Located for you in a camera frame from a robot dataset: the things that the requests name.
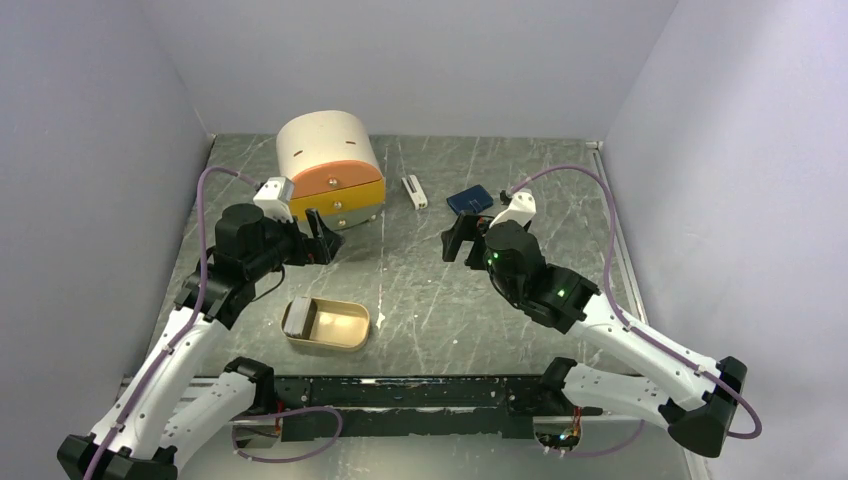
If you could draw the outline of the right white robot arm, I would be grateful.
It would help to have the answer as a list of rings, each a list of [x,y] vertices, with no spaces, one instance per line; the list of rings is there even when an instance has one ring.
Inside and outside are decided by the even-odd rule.
[[[486,271],[513,308],[612,354],[635,372],[612,374],[557,358],[539,389],[548,412],[598,407],[661,427],[700,456],[721,454],[748,372],[742,361],[701,355],[626,312],[617,314],[616,303],[595,283],[547,262],[536,237],[514,220],[495,223],[463,213],[440,239],[443,261],[454,261],[460,246],[470,242],[466,266]]]

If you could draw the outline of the blue leather card holder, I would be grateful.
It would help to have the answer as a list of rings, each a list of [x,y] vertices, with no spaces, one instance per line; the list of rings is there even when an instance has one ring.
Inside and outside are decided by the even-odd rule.
[[[492,207],[494,199],[482,185],[477,184],[447,197],[446,203],[457,215],[461,212],[479,214]]]

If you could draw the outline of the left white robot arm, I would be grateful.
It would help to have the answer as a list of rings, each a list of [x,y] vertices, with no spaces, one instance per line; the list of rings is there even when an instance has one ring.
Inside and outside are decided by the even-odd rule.
[[[308,233],[296,221],[272,219],[252,204],[224,210],[214,243],[200,243],[197,268],[130,385],[88,434],[70,434],[60,445],[57,459],[69,478],[174,479],[231,418],[279,412],[273,368],[238,357],[209,394],[183,414],[172,413],[201,360],[255,299],[259,280],[288,266],[327,265],[344,245],[317,210],[307,210],[306,219]]]

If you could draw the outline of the beige oval tray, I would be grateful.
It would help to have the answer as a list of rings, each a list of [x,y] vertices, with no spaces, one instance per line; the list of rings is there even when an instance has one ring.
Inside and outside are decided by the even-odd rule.
[[[365,306],[353,302],[311,298],[317,304],[312,331],[306,339],[290,338],[283,333],[290,343],[299,347],[342,352],[354,352],[365,345],[371,325],[370,314]]]

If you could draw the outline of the stack of credit cards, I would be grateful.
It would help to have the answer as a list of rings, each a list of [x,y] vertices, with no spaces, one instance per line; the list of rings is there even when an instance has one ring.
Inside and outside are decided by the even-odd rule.
[[[285,311],[283,333],[290,338],[308,338],[316,312],[317,304],[313,298],[304,296],[294,298]]]

